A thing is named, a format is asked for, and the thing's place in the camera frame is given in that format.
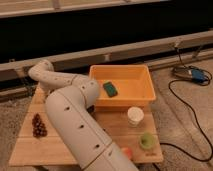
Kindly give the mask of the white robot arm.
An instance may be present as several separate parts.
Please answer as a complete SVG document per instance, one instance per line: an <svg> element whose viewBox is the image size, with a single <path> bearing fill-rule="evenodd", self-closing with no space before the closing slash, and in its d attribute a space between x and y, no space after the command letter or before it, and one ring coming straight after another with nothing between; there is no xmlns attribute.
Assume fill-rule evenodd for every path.
<svg viewBox="0 0 213 171"><path fill-rule="evenodd" d="M139 171L87 111L100 95L95 79L55 72L48 60L31 67L28 74L50 91L45 112L83 171Z"/></svg>

